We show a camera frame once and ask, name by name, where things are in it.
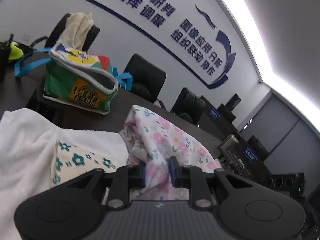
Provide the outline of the cream cloth on chair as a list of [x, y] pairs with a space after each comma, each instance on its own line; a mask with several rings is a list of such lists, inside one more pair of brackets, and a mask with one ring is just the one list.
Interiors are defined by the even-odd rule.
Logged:
[[66, 21], [66, 27], [59, 37], [59, 41], [67, 47], [82, 49], [86, 37], [94, 25], [92, 13], [76, 12]]

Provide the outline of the yellow-green black object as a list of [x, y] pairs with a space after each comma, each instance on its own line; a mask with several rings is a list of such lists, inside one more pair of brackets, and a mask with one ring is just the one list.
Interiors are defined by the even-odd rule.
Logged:
[[16, 62], [32, 51], [30, 46], [14, 41], [11, 33], [7, 40], [1, 41], [1, 63]]

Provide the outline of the cream teal floral folded cloth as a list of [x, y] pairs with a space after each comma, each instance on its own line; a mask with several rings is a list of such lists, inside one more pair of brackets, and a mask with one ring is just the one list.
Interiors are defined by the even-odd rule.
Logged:
[[75, 145], [58, 141], [51, 164], [51, 187], [65, 183], [93, 169], [113, 173], [118, 166], [118, 161], [114, 157], [104, 157]]

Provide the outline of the pink floral garment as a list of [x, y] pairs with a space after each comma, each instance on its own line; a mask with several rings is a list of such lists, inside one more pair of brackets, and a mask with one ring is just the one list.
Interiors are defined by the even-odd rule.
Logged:
[[212, 173], [221, 167], [218, 159], [195, 138], [155, 112], [142, 106], [131, 107], [120, 136], [129, 157], [127, 164], [146, 164], [145, 187], [133, 189], [133, 200], [185, 200], [189, 191], [172, 186], [168, 161], [175, 156], [180, 165], [200, 167]]

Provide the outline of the green zipper storage bag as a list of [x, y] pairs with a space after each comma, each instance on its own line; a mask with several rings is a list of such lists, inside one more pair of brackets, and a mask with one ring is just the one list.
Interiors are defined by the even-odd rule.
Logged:
[[14, 65], [14, 76], [22, 78], [44, 65], [43, 97], [54, 102], [107, 115], [118, 89], [130, 91], [133, 76], [118, 73], [110, 58], [68, 47], [58, 40], [52, 48], [43, 48], [48, 56], [24, 65], [23, 61], [37, 52], [24, 55]]

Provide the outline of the black office chair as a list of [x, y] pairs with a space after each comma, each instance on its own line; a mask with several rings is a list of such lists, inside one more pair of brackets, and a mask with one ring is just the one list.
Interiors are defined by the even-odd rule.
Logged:
[[129, 60], [125, 73], [133, 77], [131, 93], [154, 103], [165, 83], [167, 74], [138, 54], [133, 54]]
[[206, 103], [187, 88], [183, 88], [171, 109], [171, 113], [185, 121], [197, 124], [204, 112]]
[[100, 32], [92, 19], [92, 13], [67, 13], [61, 18], [52, 33], [36, 39], [31, 45], [34, 48], [38, 43], [45, 41], [45, 48], [52, 48], [57, 41], [64, 45], [88, 52], [90, 46]]

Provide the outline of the white fluffy blanket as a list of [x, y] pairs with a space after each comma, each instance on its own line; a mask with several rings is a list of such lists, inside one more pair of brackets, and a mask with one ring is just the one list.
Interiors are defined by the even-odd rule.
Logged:
[[27, 108], [1, 117], [1, 239], [20, 239], [14, 224], [16, 208], [50, 188], [56, 142], [79, 146], [125, 165], [128, 152], [117, 133], [61, 129]]

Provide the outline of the blue wall sign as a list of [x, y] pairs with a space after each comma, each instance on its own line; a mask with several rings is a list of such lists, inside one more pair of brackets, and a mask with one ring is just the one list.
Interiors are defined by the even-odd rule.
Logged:
[[208, 89], [228, 80], [235, 61], [229, 37], [192, 0], [86, 0], [163, 48]]

